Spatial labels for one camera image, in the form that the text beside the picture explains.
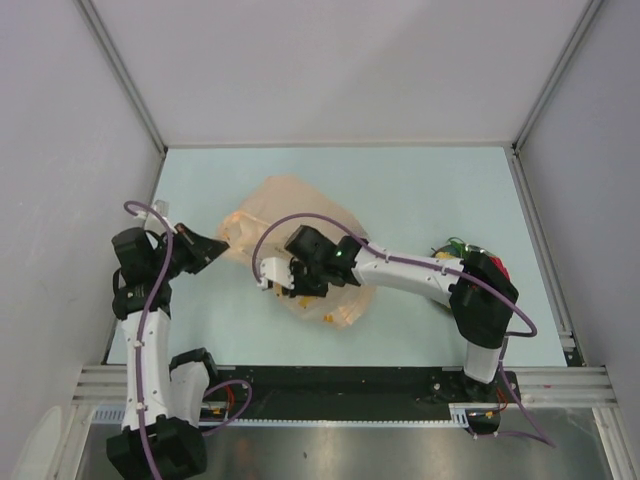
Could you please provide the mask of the yellow fake lemon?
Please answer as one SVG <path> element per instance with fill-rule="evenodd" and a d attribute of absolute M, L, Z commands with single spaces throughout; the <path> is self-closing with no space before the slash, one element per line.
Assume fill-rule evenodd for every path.
<path fill-rule="evenodd" d="M 436 259 L 443 259 L 443 260 L 449 260 L 449 259 L 457 259 L 458 256 L 455 254 L 451 254 L 447 251 L 437 251 L 434 255 L 434 258 Z"/>

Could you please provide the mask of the red fake dragon fruit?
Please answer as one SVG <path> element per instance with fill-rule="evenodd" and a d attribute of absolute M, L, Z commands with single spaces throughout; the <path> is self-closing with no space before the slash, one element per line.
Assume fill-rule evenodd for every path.
<path fill-rule="evenodd" d="M 510 274 L 502 260 L 484 247 L 468 243 L 459 237 L 449 237 L 447 239 L 447 243 L 455 251 L 455 256 L 458 258 L 466 259 L 471 252 L 479 252 L 487 255 L 493 262 L 493 264 L 498 268 L 498 270 L 503 273 L 507 279 L 511 279 Z"/>

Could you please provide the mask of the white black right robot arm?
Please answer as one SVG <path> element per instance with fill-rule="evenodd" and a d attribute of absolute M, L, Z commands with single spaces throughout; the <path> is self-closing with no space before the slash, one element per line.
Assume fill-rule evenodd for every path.
<path fill-rule="evenodd" d="M 472 251 L 463 258 L 404 257 L 351 235 L 334 243 L 307 225 L 292 234 L 284 249 L 292 255 L 293 286 L 285 289 L 291 297 L 324 297 L 330 286 L 373 286 L 449 308 L 467 342 L 463 393 L 484 401 L 496 391 L 499 356 L 519 292 L 491 256 Z"/>

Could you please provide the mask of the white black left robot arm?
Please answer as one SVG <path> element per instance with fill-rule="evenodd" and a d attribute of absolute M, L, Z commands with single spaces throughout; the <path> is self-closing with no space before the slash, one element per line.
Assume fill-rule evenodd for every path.
<path fill-rule="evenodd" d="M 221 376 L 204 348 L 169 355 L 169 283 L 183 272 L 199 273 L 229 245 L 182 223 L 170 234 L 129 228 L 112 245 L 120 264 L 112 309 L 126 344 L 127 394 L 121 431 L 106 441 L 107 458 L 125 479 L 188 479 L 207 468 L 200 404 L 219 392 Z"/>

